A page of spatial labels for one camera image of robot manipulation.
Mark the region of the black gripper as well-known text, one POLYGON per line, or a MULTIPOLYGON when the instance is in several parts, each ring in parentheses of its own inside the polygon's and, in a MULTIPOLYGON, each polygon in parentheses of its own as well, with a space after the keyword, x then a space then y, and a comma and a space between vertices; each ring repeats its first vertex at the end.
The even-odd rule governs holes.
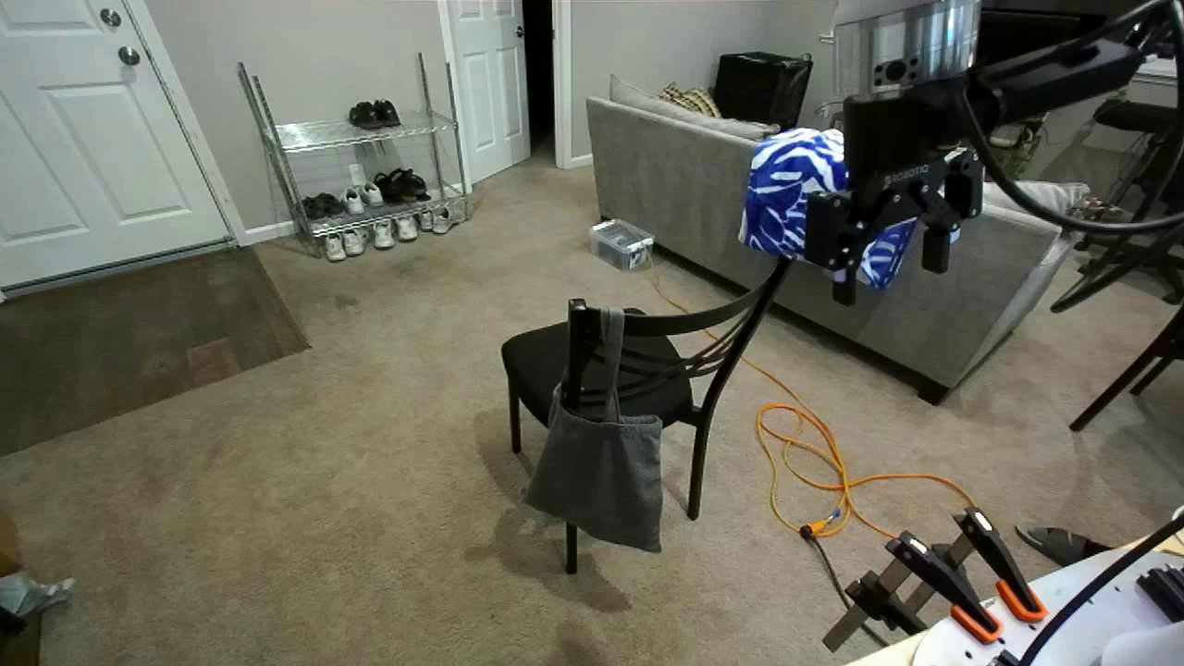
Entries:
POLYGON ((850 184, 807 205, 807 258, 855 305, 861 249, 893 221, 920 226, 920 266, 949 273, 955 226, 981 210, 981 161, 966 150, 957 84, 859 92, 840 132, 850 184))

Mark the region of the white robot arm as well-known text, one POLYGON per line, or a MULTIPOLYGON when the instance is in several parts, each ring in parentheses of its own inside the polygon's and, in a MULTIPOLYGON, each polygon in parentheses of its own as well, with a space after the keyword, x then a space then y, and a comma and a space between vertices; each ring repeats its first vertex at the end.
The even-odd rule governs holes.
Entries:
POLYGON ((807 205, 807 258, 833 298, 859 291, 861 252, 895 221, 920 221, 920 266, 945 273, 952 230, 981 214, 985 184, 1062 230, 1104 221, 1039 208, 987 150, 1024 121, 1131 82, 1160 36, 1182 41, 1182 0, 1131 0, 1094 29, 981 64, 985 0, 838 0, 833 66, 846 180, 807 205))

